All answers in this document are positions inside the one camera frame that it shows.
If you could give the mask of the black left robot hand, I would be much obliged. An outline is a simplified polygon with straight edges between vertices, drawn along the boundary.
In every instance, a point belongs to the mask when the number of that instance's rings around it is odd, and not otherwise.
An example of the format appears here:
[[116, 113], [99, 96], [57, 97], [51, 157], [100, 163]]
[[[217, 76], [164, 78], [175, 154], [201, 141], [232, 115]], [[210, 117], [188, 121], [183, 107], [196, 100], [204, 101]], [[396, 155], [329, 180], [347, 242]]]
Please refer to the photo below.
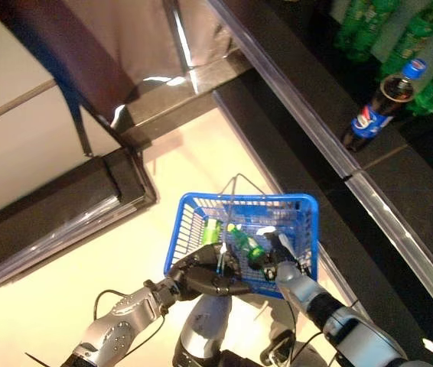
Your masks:
[[220, 242], [204, 245], [171, 266], [166, 277], [175, 283], [179, 301], [193, 300], [201, 294], [226, 297], [252, 292], [232, 251], [223, 254], [223, 274], [217, 272], [221, 247]]

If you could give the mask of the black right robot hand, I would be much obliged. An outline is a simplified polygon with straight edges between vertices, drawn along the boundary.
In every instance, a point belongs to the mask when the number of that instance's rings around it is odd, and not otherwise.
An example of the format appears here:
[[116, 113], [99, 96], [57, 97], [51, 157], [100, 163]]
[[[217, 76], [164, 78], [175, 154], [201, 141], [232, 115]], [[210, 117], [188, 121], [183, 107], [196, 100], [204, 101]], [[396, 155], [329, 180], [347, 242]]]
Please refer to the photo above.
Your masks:
[[265, 237], [270, 244], [270, 249], [263, 250], [255, 261], [257, 269], [263, 273], [267, 281], [276, 279], [278, 265], [284, 261], [290, 261], [302, 273], [298, 257], [286, 234], [278, 231], [274, 226], [262, 227], [256, 234]]

